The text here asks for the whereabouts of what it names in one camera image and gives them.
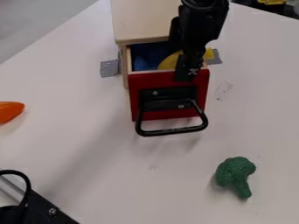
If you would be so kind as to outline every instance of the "yellow item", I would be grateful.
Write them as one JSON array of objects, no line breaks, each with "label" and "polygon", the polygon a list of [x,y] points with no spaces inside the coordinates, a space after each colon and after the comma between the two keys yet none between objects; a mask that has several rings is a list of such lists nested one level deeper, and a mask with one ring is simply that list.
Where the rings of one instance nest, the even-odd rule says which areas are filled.
[{"label": "yellow item", "polygon": [[260,4],[273,5],[273,4],[285,4],[287,0],[257,0]]},{"label": "yellow item", "polygon": [[[164,59],[158,66],[158,70],[171,70],[175,69],[177,65],[177,59],[180,54],[183,54],[183,51],[174,52],[172,55]],[[205,51],[204,60],[213,60],[215,58],[212,48],[209,47]]]},{"label": "yellow item", "polygon": [[209,47],[205,51],[204,60],[213,60],[215,58],[214,52],[212,51],[212,48]]}]

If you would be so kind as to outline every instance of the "broccoli toy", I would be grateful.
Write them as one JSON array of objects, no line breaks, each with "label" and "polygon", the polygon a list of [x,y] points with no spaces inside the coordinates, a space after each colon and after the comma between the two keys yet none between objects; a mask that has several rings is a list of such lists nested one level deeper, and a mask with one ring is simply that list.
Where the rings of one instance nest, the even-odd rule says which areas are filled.
[{"label": "broccoli toy", "polygon": [[247,177],[255,172],[255,165],[245,157],[230,157],[220,164],[216,171],[218,186],[232,186],[242,199],[250,198],[251,191]]}]

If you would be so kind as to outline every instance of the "black handle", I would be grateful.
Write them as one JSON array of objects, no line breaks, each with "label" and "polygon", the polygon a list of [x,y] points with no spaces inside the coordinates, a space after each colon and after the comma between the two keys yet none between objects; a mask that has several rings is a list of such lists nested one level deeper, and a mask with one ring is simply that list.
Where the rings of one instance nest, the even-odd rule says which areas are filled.
[{"label": "black handle", "polygon": [[201,118],[202,124],[200,124],[198,126],[184,127],[184,128],[179,128],[179,129],[143,130],[141,126],[142,126],[142,121],[143,121],[144,105],[141,105],[137,119],[136,119],[136,125],[135,125],[136,132],[142,137],[158,137],[158,136],[183,134],[183,133],[204,130],[209,124],[209,121],[205,115],[205,112],[198,106],[198,104],[194,100],[187,99],[187,101],[198,112],[198,116]]}]

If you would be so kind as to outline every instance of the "table surface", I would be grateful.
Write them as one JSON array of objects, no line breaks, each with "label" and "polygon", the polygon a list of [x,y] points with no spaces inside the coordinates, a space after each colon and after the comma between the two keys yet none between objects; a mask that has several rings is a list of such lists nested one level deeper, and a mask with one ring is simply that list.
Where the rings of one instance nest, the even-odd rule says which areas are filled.
[{"label": "table surface", "polygon": [[[0,101],[26,104],[0,127],[1,167],[84,224],[297,223],[298,39],[298,21],[232,3],[212,44],[224,63],[210,66],[209,128],[142,138],[122,78],[99,74],[118,51],[100,0],[0,66]],[[212,180],[236,156],[257,165],[247,202]]]},{"label": "table surface", "polygon": [[181,0],[111,0],[118,45],[166,40]]}]

